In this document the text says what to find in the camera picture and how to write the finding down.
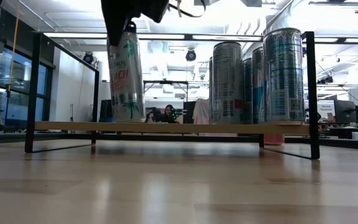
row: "metal leg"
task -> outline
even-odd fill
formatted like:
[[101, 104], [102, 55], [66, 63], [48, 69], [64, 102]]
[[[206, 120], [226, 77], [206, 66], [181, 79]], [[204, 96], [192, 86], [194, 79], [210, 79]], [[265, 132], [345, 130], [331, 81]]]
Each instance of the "metal leg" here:
[[[98, 97], [99, 97], [99, 71], [94, 73], [94, 90], [93, 90], [93, 112], [92, 122], [98, 122]], [[92, 144], [96, 144], [96, 131], [92, 132]]]
[[27, 109], [27, 131], [25, 132], [25, 152], [33, 152], [34, 131], [35, 131], [35, 109], [37, 103], [38, 70], [40, 65], [42, 34], [34, 34], [31, 79], [29, 90], [29, 107]]
[[264, 135], [263, 135], [263, 134], [260, 134], [260, 135], [259, 135], [259, 147], [260, 147], [260, 148], [264, 148], [264, 147], [265, 147]]
[[314, 32], [305, 32], [305, 38], [306, 58], [308, 62], [310, 154], [311, 159], [319, 159], [320, 148], [318, 142], [316, 52], [314, 49]]

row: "robotic arm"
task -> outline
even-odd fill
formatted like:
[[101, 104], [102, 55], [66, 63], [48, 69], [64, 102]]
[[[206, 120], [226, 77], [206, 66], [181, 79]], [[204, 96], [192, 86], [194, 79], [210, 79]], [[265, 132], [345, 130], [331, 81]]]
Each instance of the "robotic arm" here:
[[168, 9], [168, 0], [101, 0], [109, 42], [118, 46], [122, 33], [133, 17], [141, 14], [159, 23]]

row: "silver can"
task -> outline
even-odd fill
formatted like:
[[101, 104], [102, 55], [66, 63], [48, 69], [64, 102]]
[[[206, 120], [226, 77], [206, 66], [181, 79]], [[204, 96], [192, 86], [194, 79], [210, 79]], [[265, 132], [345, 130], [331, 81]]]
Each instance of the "silver can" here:
[[127, 27], [117, 47], [107, 43], [114, 122], [145, 119], [139, 41], [135, 31], [135, 27]]
[[241, 124], [244, 116], [244, 73], [241, 45], [222, 42], [213, 50], [213, 110], [218, 124]]
[[303, 69], [301, 32], [285, 28], [264, 37], [265, 75], [270, 82], [269, 120], [273, 123], [302, 123]]
[[209, 116], [209, 123], [210, 124], [213, 124], [213, 122], [214, 122], [214, 112], [213, 112], [213, 110], [212, 110], [212, 102], [214, 101], [213, 100], [213, 66], [212, 66], [212, 57], [209, 59], [209, 100], [208, 100], [208, 102], [209, 102], [209, 104], [208, 104], [208, 106], [209, 106], [209, 113], [208, 113], [208, 116]]
[[252, 59], [247, 58], [242, 62], [244, 71], [244, 124], [252, 124]]
[[258, 47], [252, 52], [252, 109], [254, 112], [254, 124], [265, 122], [265, 75], [263, 47]]

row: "ceiling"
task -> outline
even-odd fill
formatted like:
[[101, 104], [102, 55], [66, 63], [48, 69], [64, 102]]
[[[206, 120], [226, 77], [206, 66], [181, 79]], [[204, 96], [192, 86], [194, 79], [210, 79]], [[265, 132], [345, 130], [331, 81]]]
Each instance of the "ceiling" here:
[[[354, 8], [310, 6], [311, 0], [293, 0], [289, 7], [277, 17], [274, 24], [295, 27], [302, 31], [315, 31], [317, 36], [358, 36], [358, 14]], [[106, 32], [100, 0], [20, 0], [20, 17], [42, 32]], [[289, 0], [274, 0], [275, 4], [264, 4], [262, 8], [246, 7], [241, 0], [219, 0], [207, 6], [207, 11], [200, 18], [179, 17], [177, 11], [167, 11], [162, 22], [156, 24], [145, 16], [135, 18], [138, 32], [151, 33], [189, 33], [189, 34], [246, 34], [260, 35], [266, 23], [276, 15]], [[17, 0], [4, 0], [3, 8], [16, 14]], [[192, 14], [202, 14], [203, 8], [195, 6], [194, 0], [182, 0], [181, 8]], [[104, 40], [58, 40], [66, 48], [77, 52], [87, 50], [104, 51]], [[195, 63], [185, 61], [186, 49], [196, 50], [196, 62], [209, 59], [216, 42], [178, 42], [163, 41], [169, 46], [183, 47], [183, 51], [166, 51], [163, 61], [168, 69], [194, 69]], [[158, 67], [162, 59], [156, 58], [150, 49], [152, 41], [141, 41], [142, 67], [150, 72]], [[317, 72], [343, 73], [353, 65], [358, 56], [358, 45], [317, 45]]]

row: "security camera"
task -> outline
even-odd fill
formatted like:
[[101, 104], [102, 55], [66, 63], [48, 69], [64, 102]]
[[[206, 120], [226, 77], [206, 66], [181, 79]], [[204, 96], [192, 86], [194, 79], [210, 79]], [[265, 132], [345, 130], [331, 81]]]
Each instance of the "security camera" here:
[[193, 49], [189, 49], [187, 51], [186, 60], [188, 62], [192, 62], [192, 61], [196, 60], [196, 57], [197, 57], [196, 52]]

